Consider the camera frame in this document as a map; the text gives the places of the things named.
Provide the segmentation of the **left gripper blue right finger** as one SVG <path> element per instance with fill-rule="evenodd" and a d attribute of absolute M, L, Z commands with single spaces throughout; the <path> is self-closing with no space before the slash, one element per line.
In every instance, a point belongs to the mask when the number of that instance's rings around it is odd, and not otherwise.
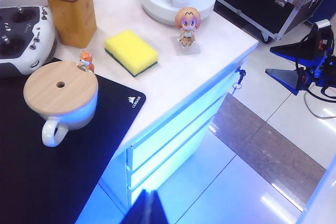
<path fill-rule="evenodd" d="M 163 206 L 157 191 L 153 191 L 153 201 L 151 205 L 151 223 L 168 224 Z"/>

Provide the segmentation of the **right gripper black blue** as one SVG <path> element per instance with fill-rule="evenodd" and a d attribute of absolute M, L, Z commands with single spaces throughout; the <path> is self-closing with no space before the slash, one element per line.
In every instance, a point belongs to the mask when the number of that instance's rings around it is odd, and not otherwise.
<path fill-rule="evenodd" d="M 335 88 L 334 33 L 328 19 L 315 22 L 311 32 L 297 43 L 274 46 L 270 52 L 298 63 L 310 63 L 307 66 L 311 76 L 320 87 Z M 292 94 L 306 90 L 305 69 L 296 70 L 266 69 L 265 73 L 279 82 Z"/>

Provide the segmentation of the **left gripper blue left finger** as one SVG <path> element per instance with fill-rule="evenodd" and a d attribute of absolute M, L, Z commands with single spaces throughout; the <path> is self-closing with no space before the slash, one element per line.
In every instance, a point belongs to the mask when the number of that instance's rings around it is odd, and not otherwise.
<path fill-rule="evenodd" d="M 126 223 L 150 223 L 152 209 L 152 193 L 145 189 L 125 216 Z"/>

